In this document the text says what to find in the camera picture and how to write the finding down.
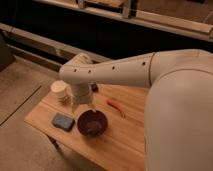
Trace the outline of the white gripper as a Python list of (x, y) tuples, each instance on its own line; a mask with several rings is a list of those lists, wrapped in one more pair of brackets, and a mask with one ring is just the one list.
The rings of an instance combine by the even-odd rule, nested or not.
[(71, 86), (72, 90), (72, 99), (75, 103), (72, 103), (71, 110), (74, 113), (79, 104), (88, 104), (89, 108), (92, 111), (96, 111), (94, 104), (92, 103), (93, 94), (89, 84), (82, 83), (82, 84), (73, 84)]

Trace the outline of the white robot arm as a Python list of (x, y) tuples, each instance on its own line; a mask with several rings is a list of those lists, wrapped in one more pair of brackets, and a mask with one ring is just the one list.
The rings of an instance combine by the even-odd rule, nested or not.
[(80, 53), (59, 75), (75, 105), (92, 101), (91, 83), (147, 87), (146, 171), (213, 171), (213, 53), (161, 51), (99, 64)]

